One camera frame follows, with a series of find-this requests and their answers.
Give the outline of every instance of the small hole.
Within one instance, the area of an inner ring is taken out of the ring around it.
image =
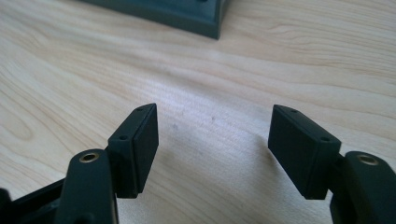
[[[330,142],[330,139],[327,138],[327,137],[321,137],[321,138],[320,138],[320,141],[323,141],[323,142]]]
[[[367,165],[378,165],[378,161],[374,159],[373,157],[366,156],[366,155],[359,155],[358,156],[359,161],[363,162],[364,164]]]
[[[79,158],[79,161],[81,162],[91,162],[91,161],[96,161],[99,158],[99,154],[97,153],[88,153],[83,155],[82,157]]]

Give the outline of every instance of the light wood grain surface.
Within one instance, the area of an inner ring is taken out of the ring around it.
[[[396,169],[396,3],[233,0],[219,41],[78,1],[0,1],[0,187],[13,199],[157,103],[121,223],[332,223],[267,148],[273,104]]]

